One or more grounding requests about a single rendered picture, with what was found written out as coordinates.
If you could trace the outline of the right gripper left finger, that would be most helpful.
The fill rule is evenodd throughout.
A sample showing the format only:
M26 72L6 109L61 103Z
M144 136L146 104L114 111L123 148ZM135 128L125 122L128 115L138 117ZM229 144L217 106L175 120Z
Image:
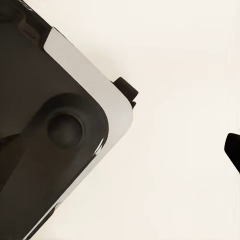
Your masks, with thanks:
M0 138L0 193L26 153L22 133Z

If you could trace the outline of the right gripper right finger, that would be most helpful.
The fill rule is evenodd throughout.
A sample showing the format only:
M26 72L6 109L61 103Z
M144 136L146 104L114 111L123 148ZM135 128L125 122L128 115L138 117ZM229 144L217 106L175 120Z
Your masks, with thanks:
M228 133L224 151L240 173L240 135Z

